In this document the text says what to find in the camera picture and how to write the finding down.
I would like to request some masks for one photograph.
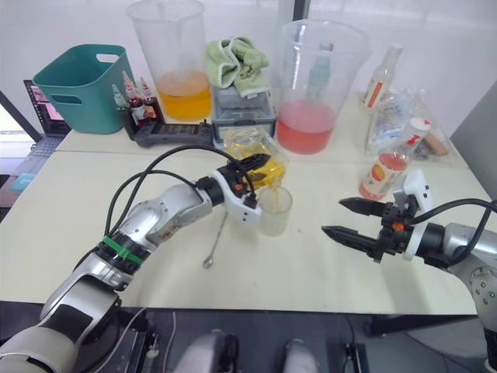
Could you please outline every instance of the plastic container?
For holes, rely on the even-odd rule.
[[[277,237],[285,232],[294,200],[288,190],[282,187],[264,188],[259,193],[261,207],[259,230],[264,235]]]
[[[384,149],[359,185],[359,193],[369,200],[380,200],[391,189],[412,160],[412,153],[428,134],[431,123],[412,118],[398,142]]]
[[[223,146],[226,133],[243,127],[262,127],[271,136],[274,136],[276,114],[267,92],[260,93],[254,98],[260,102],[259,107],[223,107],[218,93],[223,89],[213,88],[212,113],[210,115],[213,130],[214,144]]]
[[[292,152],[321,151],[359,67],[370,55],[365,33],[344,23],[302,19],[283,28],[276,136]]]
[[[216,97],[220,107],[237,108],[237,107],[261,107],[264,105],[266,93],[257,93],[254,98],[247,99],[241,97],[234,85],[227,88],[219,89],[212,87],[212,95]]]
[[[83,44],[51,62],[33,82],[73,130],[110,134],[123,126],[116,116],[112,89],[115,84],[124,91],[122,70],[133,76],[123,47]]]
[[[196,0],[144,0],[127,8],[162,107],[176,120],[210,113],[203,9]]]
[[[278,187],[287,171],[287,156],[262,127],[228,132],[224,139],[224,150],[236,159],[258,153],[271,155],[263,167],[248,171],[256,189],[264,186]]]
[[[401,57],[404,47],[397,43],[390,44],[387,54],[380,65],[374,70],[370,84],[363,97],[363,105],[368,109],[374,108],[388,92],[391,81],[394,80],[395,65]]]

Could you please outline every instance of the yellow liquid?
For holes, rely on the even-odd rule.
[[[168,117],[187,122],[210,114],[209,82],[200,71],[190,73],[181,81],[170,72],[158,80],[157,90]]]
[[[257,153],[269,154],[263,144],[251,146],[250,148],[246,148],[244,145],[235,144],[235,147],[236,149],[227,149],[229,154],[234,156],[237,155],[235,158],[243,159]],[[252,179],[256,189],[264,186],[274,188],[280,185],[286,171],[287,167],[282,162],[278,162],[274,157],[271,157],[263,167],[248,171],[248,175]]]

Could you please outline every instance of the pink liquid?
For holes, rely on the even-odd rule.
[[[383,167],[386,169],[391,169],[392,171],[398,172],[398,175],[401,175],[401,172],[407,168],[407,162],[402,155],[395,153],[383,153],[379,157],[378,161]],[[364,179],[359,186],[359,193],[368,200],[380,200],[385,197],[384,194],[374,194],[367,190],[367,179]]]
[[[313,154],[325,148],[334,127],[335,113],[328,106],[302,99],[281,106],[276,137],[292,152]]]

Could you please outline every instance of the juice bottle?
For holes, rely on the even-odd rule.
[[[191,121],[210,114],[210,89],[205,73],[192,71],[186,77],[179,77],[169,72],[157,81],[156,86],[169,117]]]
[[[387,54],[381,64],[374,70],[370,84],[367,86],[363,97],[363,105],[369,109],[375,107],[381,97],[388,91],[391,81],[394,79],[395,65],[401,56],[404,47],[397,43],[390,44]]]
[[[428,134],[430,123],[421,118],[412,118],[393,147],[378,156],[367,176],[359,186],[359,192],[369,200],[380,200],[390,190],[398,177],[407,169],[410,155]]]

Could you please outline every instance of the teal plastic basket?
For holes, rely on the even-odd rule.
[[[115,84],[124,93],[122,70],[133,79],[123,47],[83,44],[63,53],[33,81],[73,130],[111,134],[123,126],[112,90]]]

